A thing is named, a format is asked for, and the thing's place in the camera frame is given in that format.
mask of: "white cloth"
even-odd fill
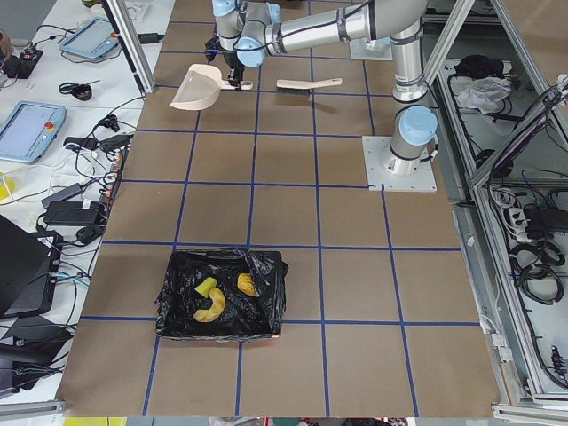
[[[482,114],[497,113],[502,110],[501,102],[511,93],[511,82],[504,78],[487,77],[474,80],[457,97],[461,108],[479,109]]]

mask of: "power strip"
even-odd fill
[[[533,242],[533,239],[529,238],[526,230],[529,225],[529,221],[526,218],[523,209],[519,209],[517,207],[509,208],[509,222],[518,242]]]

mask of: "tablet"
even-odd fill
[[[80,58],[96,61],[117,45],[118,37],[110,22],[103,18],[93,18],[61,43],[59,48]]]
[[[63,106],[22,100],[0,127],[0,160],[34,162],[65,121]]]

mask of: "yellow banana peel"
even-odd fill
[[[256,297],[256,288],[249,273],[240,273],[237,277],[237,288],[247,296]]]
[[[209,292],[209,298],[213,302],[209,309],[200,309],[193,318],[198,322],[213,322],[221,316],[225,309],[225,295],[217,287],[213,287]]]
[[[217,286],[217,280],[212,277],[208,277],[203,282],[195,288],[195,291],[198,292],[203,297],[209,297],[209,292],[213,287]]]

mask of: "charger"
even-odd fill
[[[54,226],[98,225],[105,219],[105,206],[91,202],[85,208],[81,201],[52,201],[45,211],[43,221]]]

